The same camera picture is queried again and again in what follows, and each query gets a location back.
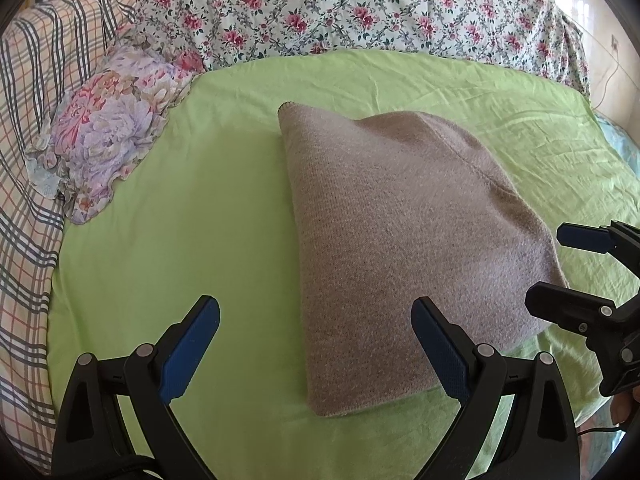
human hand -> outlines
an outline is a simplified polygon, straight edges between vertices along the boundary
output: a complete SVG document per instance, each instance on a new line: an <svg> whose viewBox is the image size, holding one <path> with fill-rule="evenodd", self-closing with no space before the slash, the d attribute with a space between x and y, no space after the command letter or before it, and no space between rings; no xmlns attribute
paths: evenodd
<svg viewBox="0 0 640 480"><path fill-rule="evenodd" d="M631 392L625 392L613 397L611 403L611 420L614 424L622 424L629 418L634 400L640 402L640 386L633 390L633 394Z"/></svg>

checkered cloth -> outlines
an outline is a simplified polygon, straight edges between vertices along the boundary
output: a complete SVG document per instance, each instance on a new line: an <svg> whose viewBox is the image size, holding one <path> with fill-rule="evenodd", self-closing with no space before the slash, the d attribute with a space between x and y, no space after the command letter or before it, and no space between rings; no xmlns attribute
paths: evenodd
<svg viewBox="0 0 640 480"><path fill-rule="evenodd" d="M24 153L63 95L94 72L135 2L47 0L0 40L0 425L44 471L56 425L47 314L64 222L60 202L31 189Z"/></svg>

brown knit garment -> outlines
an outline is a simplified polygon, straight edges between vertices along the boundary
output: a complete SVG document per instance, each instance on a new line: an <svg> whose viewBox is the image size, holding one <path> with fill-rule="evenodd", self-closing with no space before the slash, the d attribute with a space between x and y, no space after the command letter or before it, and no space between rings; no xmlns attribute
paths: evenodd
<svg viewBox="0 0 640 480"><path fill-rule="evenodd" d="M546 327L524 297L566 285L553 238L471 134L416 112L351 121L286 103L278 118L318 415L438 384L411 328L420 296L501 352Z"/></svg>

white floral sheet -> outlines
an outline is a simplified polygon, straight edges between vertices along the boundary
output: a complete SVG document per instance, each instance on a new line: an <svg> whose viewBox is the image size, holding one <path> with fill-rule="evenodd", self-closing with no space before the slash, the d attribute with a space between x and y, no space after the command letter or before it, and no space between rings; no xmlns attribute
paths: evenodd
<svg viewBox="0 0 640 480"><path fill-rule="evenodd" d="M111 201L205 70L383 48L523 70L589 95L580 32L552 0L139 0L135 22L31 148L32 183L61 194L75 223Z"/></svg>
<svg viewBox="0 0 640 480"><path fill-rule="evenodd" d="M136 21L141 43L190 68L384 48L524 70L589 95L580 32L553 0L141 0Z"/></svg>

wrinkled green fabric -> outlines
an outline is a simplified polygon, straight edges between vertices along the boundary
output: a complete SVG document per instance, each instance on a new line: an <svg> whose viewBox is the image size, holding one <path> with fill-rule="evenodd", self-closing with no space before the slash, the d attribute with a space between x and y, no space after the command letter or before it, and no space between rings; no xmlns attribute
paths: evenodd
<svg viewBox="0 0 640 480"><path fill-rule="evenodd" d="M578 92L520 72L421 54L344 51L207 73L170 112L113 203L68 226L53 282L49 368L63 399L76 357L155 342L201 294L222 322L172 408L221 480L413 478L458 409L440 388L353 415L305 403L298 247L276 111L286 101L352 118L420 110L457 122L497 157L552 231L640 224L640 184ZM560 249L571 286L613 298L637 283L609 256ZM577 422L602 400L594 356L557 327L513 355L551 352ZM473 473L488 465L502 404ZM126 419L133 428L130 408ZM139 429L132 430L139 450Z"/></svg>

